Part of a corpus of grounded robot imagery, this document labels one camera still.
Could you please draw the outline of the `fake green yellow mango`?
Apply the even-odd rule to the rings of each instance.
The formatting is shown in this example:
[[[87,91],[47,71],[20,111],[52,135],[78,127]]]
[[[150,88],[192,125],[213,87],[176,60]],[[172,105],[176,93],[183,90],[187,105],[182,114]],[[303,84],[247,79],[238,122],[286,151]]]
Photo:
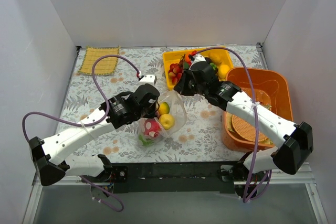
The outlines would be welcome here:
[[[170,112],[169,104],[167,102],[160,103],[158,113],[160,115],[164,115],[164,114],[169,114],[169,112]]]

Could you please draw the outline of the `round woven basket tray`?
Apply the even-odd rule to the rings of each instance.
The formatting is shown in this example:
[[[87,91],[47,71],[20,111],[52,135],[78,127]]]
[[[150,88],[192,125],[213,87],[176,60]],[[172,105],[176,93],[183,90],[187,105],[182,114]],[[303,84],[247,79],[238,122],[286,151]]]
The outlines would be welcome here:
[[[236,115],[232,116],[232,128],[244,140],[255,142],[256,128]]]

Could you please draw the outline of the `clear dotted zip bag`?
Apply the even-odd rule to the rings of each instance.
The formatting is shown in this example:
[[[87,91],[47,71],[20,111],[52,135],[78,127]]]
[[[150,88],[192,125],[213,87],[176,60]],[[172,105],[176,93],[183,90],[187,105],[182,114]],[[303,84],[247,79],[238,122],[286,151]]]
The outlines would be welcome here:
[[[140,145],[148,147],[170,137],[185,125],[186,120],[186,109],[176,91],[171,90],[160,95],[154,118],[139,120]]]

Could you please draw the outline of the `fake green vegetable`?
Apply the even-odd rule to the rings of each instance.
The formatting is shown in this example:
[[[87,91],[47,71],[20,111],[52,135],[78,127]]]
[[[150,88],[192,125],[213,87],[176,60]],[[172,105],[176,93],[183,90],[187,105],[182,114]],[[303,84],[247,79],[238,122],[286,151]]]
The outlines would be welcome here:
[[[150,138],[145,138],[143,135],[139,134],[138,135],[138,140],[140,141],[142,146],[148,147],[154,144],[154,140]]]

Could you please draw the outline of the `yellow plastic tray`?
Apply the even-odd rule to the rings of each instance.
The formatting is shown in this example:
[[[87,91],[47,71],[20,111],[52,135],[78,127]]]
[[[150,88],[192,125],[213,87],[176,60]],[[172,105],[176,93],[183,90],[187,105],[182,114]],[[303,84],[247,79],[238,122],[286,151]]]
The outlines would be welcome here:
[[[209,74],[219,81],[234,67],[229,52],[219,48],[184,49],[163,54],[166,84],[169,90],[182,80],[182,72],[192,72],[197,80]]]

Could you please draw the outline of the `yellow woven bamboo mat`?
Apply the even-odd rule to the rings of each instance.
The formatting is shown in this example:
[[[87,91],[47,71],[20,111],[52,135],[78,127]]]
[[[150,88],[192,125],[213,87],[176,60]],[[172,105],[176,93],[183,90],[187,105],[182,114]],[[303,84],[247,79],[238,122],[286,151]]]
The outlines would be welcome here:
[[[88,76],[92,75],[93,64],[102,56],[106,55],[118,55],[120,47],[86,47],[86,53],[83,62],[78,70],[78,73]],[[94,73],[97,76],[112,75],[118,64],[118,58],[110,57],[100,60],[94,69]]]

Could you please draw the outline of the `green woven mat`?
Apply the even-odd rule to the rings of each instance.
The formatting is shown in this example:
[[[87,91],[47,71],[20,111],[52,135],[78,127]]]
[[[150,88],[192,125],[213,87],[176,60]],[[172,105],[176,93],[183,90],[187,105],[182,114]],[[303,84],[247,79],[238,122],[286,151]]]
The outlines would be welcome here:
[[[271,110],[270,104],[263,105],[263,107],[268,110]],[[233,114],[226,112],[226,120],[227,120],[226,124],[229,131],[236,133],[232,128],[232,116]],[[266,137],[266,135],[263,134],[261,131],[259,131],[258,133],[258,142],[261,144],[268,144],[268,145],[272,144],[272,141],[268,137]]]

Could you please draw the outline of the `fake yellow pear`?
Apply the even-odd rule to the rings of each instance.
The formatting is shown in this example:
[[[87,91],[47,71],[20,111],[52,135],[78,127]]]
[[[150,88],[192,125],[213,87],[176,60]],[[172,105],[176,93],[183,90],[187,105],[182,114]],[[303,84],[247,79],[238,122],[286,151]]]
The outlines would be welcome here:
[[[171,114],[161,115],[159,121],[166,131],[171,129],[175,125],[175,118]]]

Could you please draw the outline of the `fake mangosteen lower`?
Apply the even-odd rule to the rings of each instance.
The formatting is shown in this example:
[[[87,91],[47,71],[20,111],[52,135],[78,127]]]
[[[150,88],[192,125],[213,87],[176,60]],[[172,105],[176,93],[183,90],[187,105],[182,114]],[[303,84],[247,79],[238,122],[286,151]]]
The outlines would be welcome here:
[[[213,68],[215,74],[217,74],[218,73],[218,67],[217,67],[217,65],[214,64],[214,63],[210,63],[210,66]]]

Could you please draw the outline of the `fake orange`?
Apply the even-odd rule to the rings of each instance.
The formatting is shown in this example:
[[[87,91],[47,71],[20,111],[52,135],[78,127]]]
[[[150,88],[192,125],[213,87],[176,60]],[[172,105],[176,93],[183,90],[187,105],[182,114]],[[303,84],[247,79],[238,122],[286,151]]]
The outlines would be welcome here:
[[[193,61],[193,56],[191,56],[190,54],[186,54],[185,55],[185,61],[186,62]]]

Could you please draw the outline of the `fake red apple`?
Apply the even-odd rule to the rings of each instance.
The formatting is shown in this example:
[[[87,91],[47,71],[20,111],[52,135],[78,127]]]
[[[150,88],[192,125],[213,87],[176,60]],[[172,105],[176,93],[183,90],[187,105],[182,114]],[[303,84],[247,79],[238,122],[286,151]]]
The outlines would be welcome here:
[[[156,138],[161,130],[160,124],[155,119],[146,119],[140,124],[141,132],[150,138]]]

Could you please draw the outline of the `red cherry bunch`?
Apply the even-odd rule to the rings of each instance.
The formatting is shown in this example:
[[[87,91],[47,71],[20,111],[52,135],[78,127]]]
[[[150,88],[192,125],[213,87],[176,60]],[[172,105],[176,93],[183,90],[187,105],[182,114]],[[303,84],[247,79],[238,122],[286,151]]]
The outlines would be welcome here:
[[[170,65],[169,71],[168,71],[168,78],[170,79],[172,85],[176,85],[182,76],[183,68],[179,63],[173,63]]]

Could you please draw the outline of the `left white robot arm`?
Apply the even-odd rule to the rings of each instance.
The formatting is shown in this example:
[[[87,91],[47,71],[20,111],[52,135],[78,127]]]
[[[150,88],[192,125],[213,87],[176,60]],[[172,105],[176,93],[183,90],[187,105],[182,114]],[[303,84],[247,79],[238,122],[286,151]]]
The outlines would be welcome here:
[[[124,125],[153,118],[159,96],[154,86],[143,84],[134,92],[122,92],[102,103],[78,126],[44,139],[31,139],[29,147],[41,184],[50,186],[66,176],[108,181],[114,171],[105,155],[76,156],[74,151]]]

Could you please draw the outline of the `fake yellow lemon right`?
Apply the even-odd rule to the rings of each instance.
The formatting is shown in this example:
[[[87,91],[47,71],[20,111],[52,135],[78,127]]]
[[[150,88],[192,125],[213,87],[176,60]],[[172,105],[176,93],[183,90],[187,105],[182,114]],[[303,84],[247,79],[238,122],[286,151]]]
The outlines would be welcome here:
[[[218,77],[220,79],[225,79],[226,78],[226,75],[227,73],[230,71],[230,66],[229,65],[226,65],[226,64],[221,64],[219,67],[218,67]]]

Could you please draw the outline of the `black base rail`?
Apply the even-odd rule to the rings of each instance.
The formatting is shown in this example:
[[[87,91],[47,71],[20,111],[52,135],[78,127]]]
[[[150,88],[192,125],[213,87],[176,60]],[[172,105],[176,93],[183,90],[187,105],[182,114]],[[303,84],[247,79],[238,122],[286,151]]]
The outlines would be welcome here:
[[[107,171],[82,181],[112,184],[116,194],[212,191],[242,196],[247,176],[237,161],[112,163]]]

